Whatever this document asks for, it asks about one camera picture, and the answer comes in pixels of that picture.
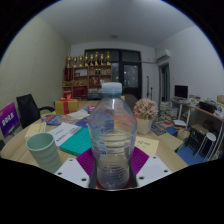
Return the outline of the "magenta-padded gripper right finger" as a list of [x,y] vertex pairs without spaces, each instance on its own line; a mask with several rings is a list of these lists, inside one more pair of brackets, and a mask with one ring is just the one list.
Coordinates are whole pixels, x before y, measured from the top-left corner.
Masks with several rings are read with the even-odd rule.
[[134,148],[130,169],[130,183],[133,188],[146,186],[172,173],[158,156],[148,156],[137,147]]

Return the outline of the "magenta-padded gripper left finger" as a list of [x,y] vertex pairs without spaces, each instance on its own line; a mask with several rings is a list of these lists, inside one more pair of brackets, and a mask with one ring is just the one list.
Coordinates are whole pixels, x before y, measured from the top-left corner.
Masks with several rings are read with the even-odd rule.
[[80,187],[94,189],[97,183],[96,173],[94,156],[88,149],[77,158],[68,158],[55,175]]

